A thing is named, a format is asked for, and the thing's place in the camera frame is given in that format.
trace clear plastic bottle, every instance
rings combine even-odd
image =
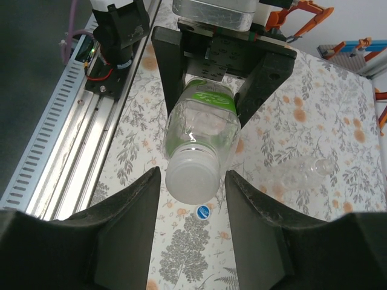
[[[213,198],[235,153],[241,124],[233,92],[220,83],[191,80],[172,110],[164,136],[169,193],[185,204]]]
[[[313,156],[293,158],[261,172],[258,188],[274,195],[289,190],[313,189],[319,187],[333,170],[334,162],[330,159]]]

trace red wire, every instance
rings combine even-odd
[[[106,76],[104,76],[104,77],[99,77],[99,78],[95,78],[95,79],[92,78],[92,77],[89,77],[89,76],[86,76],[86,77],[87,77],[88,80],[92,80],[94,82],[100,82],[102,80],[106,80],[111,75],[112,72],[113,72],[113,69],[111,68],[109,70],[108,74]]]

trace table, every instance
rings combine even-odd
[[[163,1],[156,25],[176,29],[172,0]],[[241,80],[224,83],[234,91]],[[167,114],[152,45],[137,71],[92,204],[130,185],[167,161],[161,143]],[[313,155],[336,162],[320,188],[275,198],[330,221],[351,211],[386,209],[379,129],[369,80],[298,51],[292,76],[244,127],[232,169],[253,185],[259,171],[287,159]],[[232,237],[222,185],[198,222],[195,207],[174,200],[161,185],[147,290],[238,289]]]

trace blue round sticker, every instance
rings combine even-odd
[[[210,208],[206,205],[201,205],[196,209],[196,214],[199,219],[206,220],[210,217]]]

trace white bottle cap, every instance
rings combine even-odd
[[[206,205],[199,205],[195,210],[195,217],[199,221],[206,221],[210,218],[211,209]]]
[[[169,193],[178,201],[203,204],[218,192],[219,162],[204,150],[182,148],[169,161],[165,183]]]

